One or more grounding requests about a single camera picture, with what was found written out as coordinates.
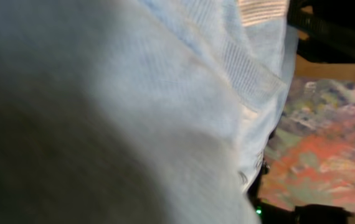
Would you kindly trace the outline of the light blue t-shirt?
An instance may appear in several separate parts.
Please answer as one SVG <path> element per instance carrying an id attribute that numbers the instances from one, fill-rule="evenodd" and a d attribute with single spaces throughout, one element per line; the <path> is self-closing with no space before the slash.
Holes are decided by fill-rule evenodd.
<path id="1" fill-rule="evenodd" d="M 258 223 L 288 6 L 0 0 L 0 223 Z"/>

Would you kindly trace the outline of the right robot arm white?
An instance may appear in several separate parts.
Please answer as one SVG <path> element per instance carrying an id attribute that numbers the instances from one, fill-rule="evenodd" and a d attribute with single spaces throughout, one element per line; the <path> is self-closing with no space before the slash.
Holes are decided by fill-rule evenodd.
<path id="1" fill-rule="evenodd" d="M 355 223 L 355 1 L 241 1 L 294 46 L 286 102 L 248 194 L 262 223 Z"/>

